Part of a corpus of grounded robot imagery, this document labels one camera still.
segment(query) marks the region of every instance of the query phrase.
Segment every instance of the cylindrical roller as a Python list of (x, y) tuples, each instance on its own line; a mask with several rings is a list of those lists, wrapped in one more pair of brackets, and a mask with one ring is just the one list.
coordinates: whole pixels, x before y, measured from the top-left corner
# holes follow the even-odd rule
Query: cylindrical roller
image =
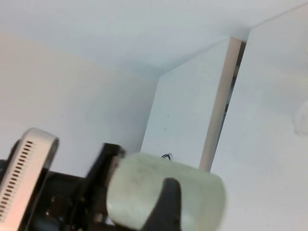
[(111, 220), (140, 230), (157, 202), (165, 178), (175, 178), (180, 182), (182, 231), (217, 230), (226, 203), (221, 179), (146, 154), (129, 156), (114, 172), (107, 193)]

